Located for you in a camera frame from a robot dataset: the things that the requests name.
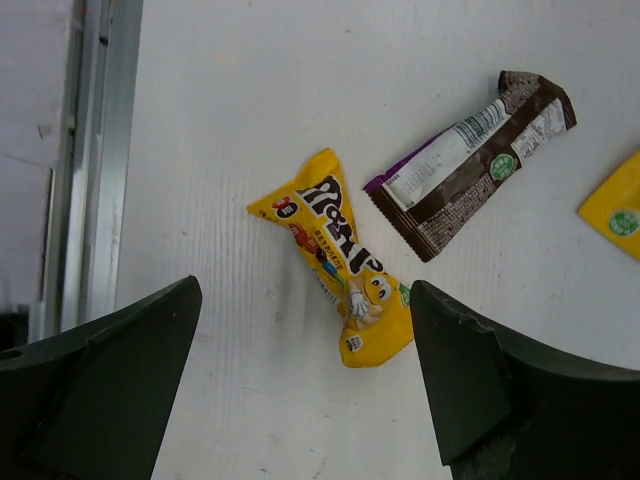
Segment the brown chocolate bar wrapper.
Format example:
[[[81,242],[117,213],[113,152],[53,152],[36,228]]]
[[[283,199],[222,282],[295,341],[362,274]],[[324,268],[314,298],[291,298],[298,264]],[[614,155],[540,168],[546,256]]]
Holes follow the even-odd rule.
[[[364,191],[424,262],[436,257],[543,144],[577,124],[565,90],[503,71],[497,97],[375,176]]]

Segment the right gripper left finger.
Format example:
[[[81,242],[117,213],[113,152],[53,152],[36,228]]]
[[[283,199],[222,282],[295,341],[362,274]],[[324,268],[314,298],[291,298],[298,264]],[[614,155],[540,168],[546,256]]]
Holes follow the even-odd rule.
[[[1,353],[4,479],[148,479],[195,335],[193,276]]]

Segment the yellow m&m pack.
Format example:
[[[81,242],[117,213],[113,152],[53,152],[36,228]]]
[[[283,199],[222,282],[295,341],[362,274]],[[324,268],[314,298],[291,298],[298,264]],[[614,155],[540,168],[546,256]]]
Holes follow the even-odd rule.
[[[361,245],[333,150],[316,154],[293,180],[247,211],[292,234],[343,320],[339,350],[344,366],[378,367],[413,341],[410,289]]]
[[[639,153],[624,161],[580,206],[595,231],[639,260]]]

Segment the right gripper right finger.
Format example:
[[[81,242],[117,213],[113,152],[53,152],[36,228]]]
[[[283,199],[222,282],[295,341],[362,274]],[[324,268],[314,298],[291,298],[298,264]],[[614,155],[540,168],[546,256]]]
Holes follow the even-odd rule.
[[[635,479],[639,374],[494,322],[434,285],[410,291],[440,459],[456,479]]]

